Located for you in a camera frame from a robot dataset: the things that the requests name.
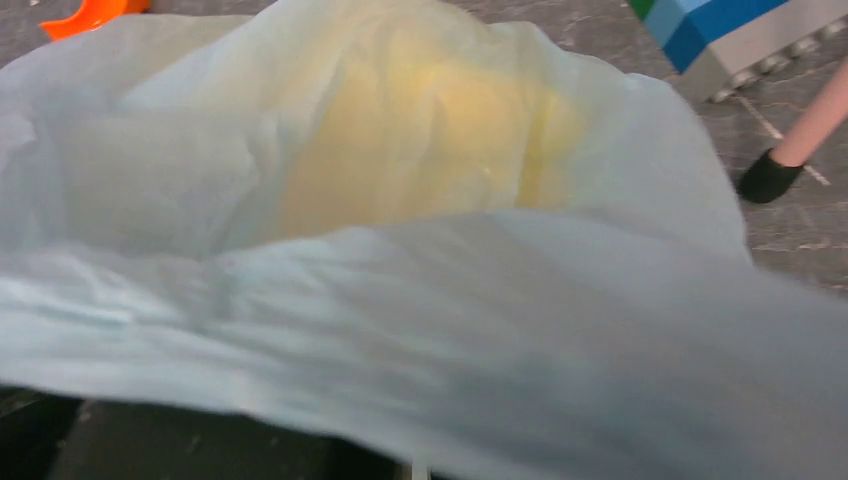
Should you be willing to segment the light blue plastic bag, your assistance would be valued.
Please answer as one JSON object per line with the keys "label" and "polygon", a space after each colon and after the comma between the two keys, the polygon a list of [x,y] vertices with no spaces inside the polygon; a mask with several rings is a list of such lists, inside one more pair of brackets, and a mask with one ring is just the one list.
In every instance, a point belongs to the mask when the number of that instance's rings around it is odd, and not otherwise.
{"label": "light blue plastic bag", "polygon": [[[585,129],[542,206],[280,238],[350,47],[504,48]],[[128,15],[1,71],[1,379],[462,479],[843,479],[847,302],[756,267],[667,83],[440,1]]]}

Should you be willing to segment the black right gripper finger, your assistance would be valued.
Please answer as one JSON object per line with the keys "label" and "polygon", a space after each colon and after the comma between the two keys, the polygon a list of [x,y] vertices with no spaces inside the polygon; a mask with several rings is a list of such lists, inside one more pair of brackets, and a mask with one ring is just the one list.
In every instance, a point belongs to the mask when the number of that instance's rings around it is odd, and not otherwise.
{"label": "black right gripper finger", "polygon": [[235,415],[1,390],[4,479],[395,479],[357,445]]}

